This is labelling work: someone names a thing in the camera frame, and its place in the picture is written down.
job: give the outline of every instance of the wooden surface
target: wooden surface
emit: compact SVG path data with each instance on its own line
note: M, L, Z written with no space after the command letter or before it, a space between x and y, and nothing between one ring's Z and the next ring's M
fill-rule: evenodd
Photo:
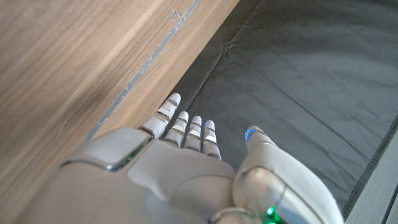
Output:
M237 2L201 0L97 134L142 124ZM12 222L81 144L192 4L0 2L1 223Z

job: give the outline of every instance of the led light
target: led light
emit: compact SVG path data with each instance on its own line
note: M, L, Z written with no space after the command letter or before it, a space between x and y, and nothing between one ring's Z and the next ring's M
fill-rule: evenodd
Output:
M272 215L274 213L274 211L275 211L274 207L269 207L268 210L267 210L267 214L268 215Z

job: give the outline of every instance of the robot finger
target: robot finger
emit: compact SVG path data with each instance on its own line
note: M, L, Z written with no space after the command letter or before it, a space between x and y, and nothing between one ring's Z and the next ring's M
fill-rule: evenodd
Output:
M172 119L180 101L181 96L178 93L173 93L140 129L148 132L153 138L159 138Z
M183 111L178 116L173 127L168 131L164 141L170 142L177 147L181 147L182 139L184 138L185 128L188 123L188 113Z
M195 116L189 127L184 147L200 152L201 117Z
M217 146L216 128L213 121L206 121L203 133L201 152L221 160L220 150Z
M250 126L247 128L244 133L244 139L246 140L248 151L263 143L276 146L276 144L257 126Z

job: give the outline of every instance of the fingertip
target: fingertip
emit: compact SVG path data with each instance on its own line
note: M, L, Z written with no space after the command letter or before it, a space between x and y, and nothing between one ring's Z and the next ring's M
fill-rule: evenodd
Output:
M181 95L179 93L173 93L171 94L171 96L169 97L170 101L173 101L174 103L177 104L177 106L180 104L181 102Z
M194 116L193 118L192 118L192 123L194 123L194 124L197 124L197 125L200 125L201 126L201 117L200 116Z
M205 128L208 128L208 129L211 129L213 131L216 131L214 121L212 121L212 120L206 121Z
M183 111L179 114L178 118L181 120L184 120L187 123L188 119L189 119L189 114L188 114L188 112Z

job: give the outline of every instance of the wood grain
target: wood grain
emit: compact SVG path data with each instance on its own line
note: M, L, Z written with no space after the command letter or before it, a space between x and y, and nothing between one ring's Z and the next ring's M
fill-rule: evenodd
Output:
M82 143L193 0L0 2L0 220ZM140 125L238 0L202 0L98 133Z

